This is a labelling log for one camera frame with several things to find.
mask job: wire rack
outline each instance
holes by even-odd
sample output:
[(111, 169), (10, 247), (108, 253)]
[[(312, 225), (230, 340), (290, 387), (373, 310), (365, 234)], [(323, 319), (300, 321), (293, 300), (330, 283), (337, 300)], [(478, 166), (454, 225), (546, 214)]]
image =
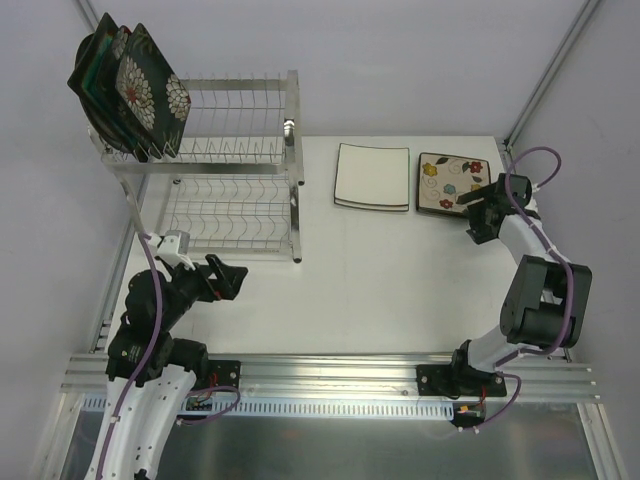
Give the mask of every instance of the wire rack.
[[(200, 251), (288, 252), (301, 261), (297, 72), (286, 78), (182, 82), (191, 110), (177, 151), (165, 145), (163, 158), (141, 163), (106, 147), (103, 163), (125, 192), (129, 174), (168, 175), (166, 208), (157, 225), (161, 234), (186, 231), (191, 248)], [(138, 229), (144, 228), (134, 196), (127, 192), (127, 198)]]

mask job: white wall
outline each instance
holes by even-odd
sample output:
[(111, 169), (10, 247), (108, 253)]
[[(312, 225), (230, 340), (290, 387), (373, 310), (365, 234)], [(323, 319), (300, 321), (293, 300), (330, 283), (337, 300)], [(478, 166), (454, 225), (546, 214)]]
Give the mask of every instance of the white wall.
[(497, 135), (583, 0), (93, 0), (180, 75), (298, 69), (312, 135)]
[(126, 209), (66, 85), (69, 0), (0, 16), (0, 478), (27, 478), (72, 352), (86, 350)]
[[(640, 478), (640, 2), (609, 0), (517, 144), (564, 168), (539, 197), (545, 228), (593, 285), (580, 356), (593, 362), (631, 478)], [(543, 157), (519, 170), (543, 178)]]

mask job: white flower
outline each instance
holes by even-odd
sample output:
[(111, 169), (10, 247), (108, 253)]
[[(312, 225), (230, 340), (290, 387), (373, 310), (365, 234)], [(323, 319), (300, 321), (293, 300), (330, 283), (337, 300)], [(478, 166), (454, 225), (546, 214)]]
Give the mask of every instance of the white flower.
[(111, 44), (111, 49), (113, 50), (113, 55), (116, 57), (116, 60), (119, 60), (122, 56), (124, 47), (127, 45), (127, 40), (129, 40), (129, 32), (127, 32), (126, 27), (120, 27)]
[(147, 130), (153, 129), (155, 107), (149, 82), (131, 57), (125, 57), (124, 68), (118, 71), (116, 88), (120, 96)]
[(178, 120), (186, 121), (191, 108), (191, 98), (189, 98), (189, 92), (175, 74), (171, 74), (167, 81), (167, 101), (169, 102), (171, 113)]

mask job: white tabletop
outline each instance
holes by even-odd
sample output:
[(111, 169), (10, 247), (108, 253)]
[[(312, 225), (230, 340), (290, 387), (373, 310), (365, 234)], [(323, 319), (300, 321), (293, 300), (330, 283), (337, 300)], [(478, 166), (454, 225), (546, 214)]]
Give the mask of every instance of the white tabletop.
[[(408, 213), (334, 205), (341, 142), (409, 147)], [(303, 148), (302, 263), (220, 255), (249, 268), (240, 294), (233, 302), (196, 303), (172, 330), (174, 338), (204, 342), (210, 353), (442, 352), (498, 324), (516, 271), (506, 247), (497, 240), (477, 246), (465, 220), (418, 214), (414, 204), (420, 152), (485, 159), (497, 178), (503, 166), (492, 137), (306, 137)], [(162, 176), (149, 184), (147, 228), (156, 227), (163, 185)], [(147, 268), (136, 240), (124, 278)]]

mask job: yellow flower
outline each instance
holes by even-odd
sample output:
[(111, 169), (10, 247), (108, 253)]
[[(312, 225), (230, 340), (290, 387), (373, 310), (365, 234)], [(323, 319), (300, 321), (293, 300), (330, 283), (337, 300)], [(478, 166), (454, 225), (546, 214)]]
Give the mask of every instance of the yellow flower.
[(438, 174), (438, 168), (430, 163), (425, 163), (422, 166), (422, 170), (424, 170), (425, 175), (429, 175), (430, 177), (435, 177)]

